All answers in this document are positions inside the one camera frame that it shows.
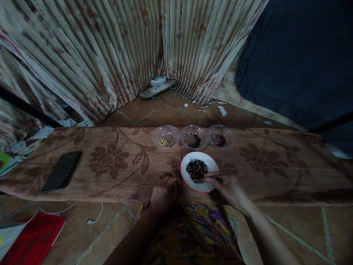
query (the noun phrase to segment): smartphone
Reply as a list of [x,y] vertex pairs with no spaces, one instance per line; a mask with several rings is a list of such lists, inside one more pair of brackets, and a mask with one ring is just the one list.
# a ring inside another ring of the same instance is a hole
[[71,179],[81,152],[63,154],[56,163],[49,179],[45,183],[42,192],[50,192],[64,189]]

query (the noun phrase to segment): seeds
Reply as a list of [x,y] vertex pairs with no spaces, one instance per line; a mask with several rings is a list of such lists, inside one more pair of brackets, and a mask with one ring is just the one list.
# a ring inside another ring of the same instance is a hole
[[188,146],[191,148],[199,147],[201,143],[201,138],[197,134],[189,133],[189,135],[192,135],[194,137],[194,142],[192,144],[188,144]]
[[164,139],[163,137],[160,137],[158,139],[158,143],[161,147],[163,148],[170,148],[170,144],[168,143],[168,141],[166,139]]
[[198,180],[204,178],[204,175],[208,172],[208,168],[203,161],[194,159],[187,164],[186,171],[189,173],[190,179],[196,183]]
[[212,137],[212,141],[218,147],[223,147],[227,144],[227,141],[225,140],[225,137],[222,134],[215,133],[211,137]]

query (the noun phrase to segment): floral curtain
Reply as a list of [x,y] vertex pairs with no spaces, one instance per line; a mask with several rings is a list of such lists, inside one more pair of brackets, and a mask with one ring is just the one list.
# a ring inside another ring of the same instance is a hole
[[[68,114],[56,103],[55,95],[3,47],[0,47],[0,85],[55,120],[68,118]],[[0,149],[43,127],[39,120],[2,99],[0,121]]]
[[161,65],[158,0],[3,0],[1,6],[2,34],[16,55],[93,123],[134,100]]
[[[98,124],[160,73],[178,79],[184,98],[206,103],[267,1],[2,0],[0,45],[16,58],[31,93],[43,91],[33,104],[65,118],[55,95]],[[6,82],[22,90],[18,79]],[[14,130],[2,126],[0,134]]]
[[165,72],[178,94],[208,103],[267,2],[161,1]]

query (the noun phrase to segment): human hand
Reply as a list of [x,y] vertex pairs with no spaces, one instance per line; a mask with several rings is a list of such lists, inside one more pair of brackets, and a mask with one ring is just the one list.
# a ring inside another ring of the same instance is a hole
[[211,178],[220,173],[220,171],[208,172],[205,174],[205,181],[215,187],[231,206],[248,215],[253,202],[248,198],[235,175],[224,174],[216,179]]
[[176,177],[165,176],[153,187],[150,209],[157,215],[162,215],[170,209],[177,199]]

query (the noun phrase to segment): brown cloth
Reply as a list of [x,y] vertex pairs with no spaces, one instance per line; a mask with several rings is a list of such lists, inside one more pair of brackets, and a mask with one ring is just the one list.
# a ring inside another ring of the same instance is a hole
[[[180,179],[178,202],[225,204],[215,190],[191,190],[180,163],[191,150],[152,143],[153,128],[61,127],[0,179],[0,190],[35,201],[149,202],[158,178]],[[235,174],[258,205],[353,205],[353,168],[335,158],[317,135],[276,129],[232,129],[228,151],[208,145],[221,171]],[[41,193],[60,156],[82,151],[69,185]]]

